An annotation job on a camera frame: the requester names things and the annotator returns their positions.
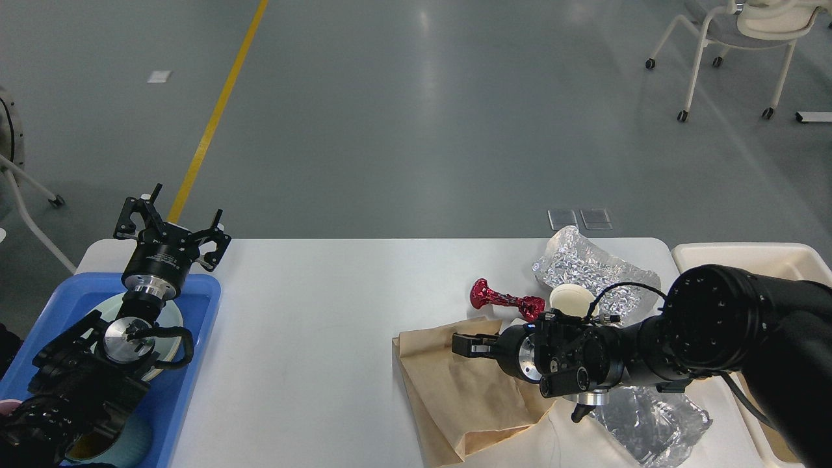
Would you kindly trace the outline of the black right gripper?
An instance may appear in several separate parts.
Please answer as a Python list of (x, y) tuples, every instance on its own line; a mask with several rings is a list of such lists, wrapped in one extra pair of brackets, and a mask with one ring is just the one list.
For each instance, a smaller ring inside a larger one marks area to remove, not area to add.
[(533, 337), (534, 329), (527, 325), (509, 326), (500, 334), (454, 333), (452, 353), (467, 359), (496, 359), (508, 376), (538, 384), (540, 372), (534, 362)]

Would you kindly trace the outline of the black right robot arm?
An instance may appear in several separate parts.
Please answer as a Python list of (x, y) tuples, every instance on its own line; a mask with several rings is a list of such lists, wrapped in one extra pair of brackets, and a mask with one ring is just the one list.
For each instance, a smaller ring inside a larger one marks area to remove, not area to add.
[(830, 466), (830, 433), (820, 429), (830, 422), (830, 287), (710, 264), (681, 273), (662, 298), (659, 314), (627, 327), (603, 324), (592, 300), (581, 317), (552, 309), (496, 335), (454, 333), (451, 349), (494, 359), (543, 397), (576, 396), (574, 423), (595, 407), (592, 394), (616, 386), (681, 393), (719, 376), (804, 466)]

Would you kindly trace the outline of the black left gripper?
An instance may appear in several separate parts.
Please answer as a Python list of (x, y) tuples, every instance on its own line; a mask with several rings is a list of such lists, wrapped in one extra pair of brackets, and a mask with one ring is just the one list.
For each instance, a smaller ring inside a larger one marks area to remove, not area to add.
[(221, 226), (222, 209), (217, 209), (208, 228), (193, 234), (175, 224), (165, 225), (155, 207), (161, 189), (163, 184), (157, 183), (150, 194), (125, 199), (113, 238), (137, 241), (122, 274), (124, 287), (161, 300), (174, 300), (181, 294), (193, 263), (208, 272), (216, 270), (231, 236)]

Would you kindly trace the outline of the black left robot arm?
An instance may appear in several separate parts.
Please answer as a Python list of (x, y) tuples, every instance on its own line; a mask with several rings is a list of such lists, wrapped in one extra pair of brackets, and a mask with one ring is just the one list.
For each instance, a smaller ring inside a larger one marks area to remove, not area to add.
[[(155, 467), (172, 456), (218, 309), (209, 272), (231, 236), (164, 221), (160, 190), (125, 199), (113, 237), (122, 275), (59, 285), (2, 379), (3, 467)], [(193, 266), (206, 274), (185, 284)]]

